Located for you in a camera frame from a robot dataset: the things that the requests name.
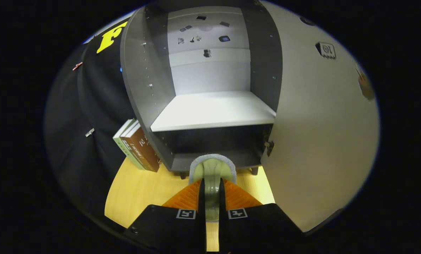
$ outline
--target white wall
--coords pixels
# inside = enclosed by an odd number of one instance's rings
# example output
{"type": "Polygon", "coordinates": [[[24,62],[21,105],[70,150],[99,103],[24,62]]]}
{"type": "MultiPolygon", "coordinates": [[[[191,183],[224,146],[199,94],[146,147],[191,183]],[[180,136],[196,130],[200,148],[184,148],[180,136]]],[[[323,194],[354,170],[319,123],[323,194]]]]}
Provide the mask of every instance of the white wall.
{"type": "Polygon", "coordinates": [[[261,162],[275,202],[308,231],[364,184],[379,144],[378,108],[363,96],[359,64],[343,45],[296,14],[262,3],[280,35],[283,80],[270,135],[275,148],[261,162]],[[336,59],[322,57],[317,42],[334,45],[336,59]]]}
{"type": "Polygon", "coordinates": [[[211,6],[179,10],[168,14],[168,51],[172,64],[172,78],[176,95],[217,91],[249,90],[249,50],[242,57],[228,58],[217,54],[221,48],[249,49],[248,34],[240,8],[211,6]],[[196,20],[206,16],[206,20],[196,20]],[[230,26],[220,25],[224,21],[230,26]],[[181,28],[192,28],[180,32],[181,28]],[[220,36],[227,35],[228,42],[221,42],[220,36]],[[184,43],[178,44],[178,38],[184,43]],[[211,58],[204,57],[204,49],[211,50],[211,58]],[[190,50],[201,51],[190,63],[190,50]]]}

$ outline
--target white shelf board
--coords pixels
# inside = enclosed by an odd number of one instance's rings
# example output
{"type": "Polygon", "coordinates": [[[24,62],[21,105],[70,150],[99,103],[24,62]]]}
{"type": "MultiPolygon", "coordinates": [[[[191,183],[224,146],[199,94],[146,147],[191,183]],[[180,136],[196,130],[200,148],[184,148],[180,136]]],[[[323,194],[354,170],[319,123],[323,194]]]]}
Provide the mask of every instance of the white shelf board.
{"type": "Polygon", "coordinates": [[[249,91],[178,95],[151,125],[153,132],[274,123],[276,113],[249,91]]]}

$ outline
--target black fabric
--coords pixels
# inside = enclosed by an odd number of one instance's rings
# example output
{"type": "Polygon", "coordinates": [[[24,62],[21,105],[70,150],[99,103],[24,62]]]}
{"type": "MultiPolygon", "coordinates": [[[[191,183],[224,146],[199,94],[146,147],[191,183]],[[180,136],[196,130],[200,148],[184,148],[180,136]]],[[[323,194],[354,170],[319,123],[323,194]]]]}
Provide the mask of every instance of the black fabric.
{"type": "Polygon", "coordinates": [[[112,180],[125,158],[112,137],[127,119],[135,118],[120,71],[122,31],[112,38],[112,45],[99,53],[96,51],[102,34],[126,21],[113,25],[89,42],[78,77],[83,110],[94,128],[97,151],[108,169],[107,177],[112,180]]]}
{"type": "Polygon", "coordinates": [[[46,104],[44,138],[54,175],[72,203],[91,220],[119,229],[104,216],[108,190],[125,159],[112,137],[135,114],[120,72],[120,36],[97,54],[102,34],[80,45],[57,74],[46,104]]]}

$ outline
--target wooden table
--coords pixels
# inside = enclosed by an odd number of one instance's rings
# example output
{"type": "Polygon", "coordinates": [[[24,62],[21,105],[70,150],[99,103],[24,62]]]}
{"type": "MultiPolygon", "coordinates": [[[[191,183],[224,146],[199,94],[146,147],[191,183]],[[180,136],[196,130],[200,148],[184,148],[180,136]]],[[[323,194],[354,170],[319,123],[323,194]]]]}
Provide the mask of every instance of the wooden table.
{"type": "MultiPolygon", "coordinates": [[[[188,177],[182,180],[164,165],[155,173],[138,169],[126,158],[108,192],[104,214],[128,228],[146,206],[161,206],[187,185],[188,177]]],[[[250,169],[238,169],[237,185],[262,204],[275,202],[262,167],[257,175],[253,175],[250,169]]],[[[206,237],[207,251],[218,251],[218,223],[206,223],[206,237]]]]}

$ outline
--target book spine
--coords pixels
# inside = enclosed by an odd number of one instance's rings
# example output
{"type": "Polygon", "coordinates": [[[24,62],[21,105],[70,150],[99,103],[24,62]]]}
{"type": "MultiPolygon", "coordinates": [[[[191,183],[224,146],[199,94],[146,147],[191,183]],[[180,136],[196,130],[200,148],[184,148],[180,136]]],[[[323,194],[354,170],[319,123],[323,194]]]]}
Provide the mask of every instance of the book spine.
{"type": "Polygon", "coordinates": [[[147,170],[157,172],[159,170],[159,163],[157,160],[157,155],[155,154],[154,149],[149,145],[148,140],[146,139],[143,130],[138,129],[133,136],[129,138],[129,144],[138,152],[140,152],[147,164],[147,170]]]}
{"type": "Polygon", "coordinates": [[[123,140],[121,140],[120,137],[117,138],[113,138],[113,140],[115,141],[115,143],[119,146],[119,148],[121,149],[121,151],[123,151],[123,153],[130,159],[130,161],[132,161],[132,163],[138,167],[141,170],[146,170],[141,164],[140,162],[130,153],[128,147],[123,143],[123,140]]]}
{"type": "Polygon", "coordinates": [[[133,144],[132,140],[128,137],[121,138],[125,144],[127,144],[130,153],[140,162],[144,169],[153,171],[153,168],[148,163],[148,161],[144,158],[144,156],[140,153],[137,147],[133,144]]]}

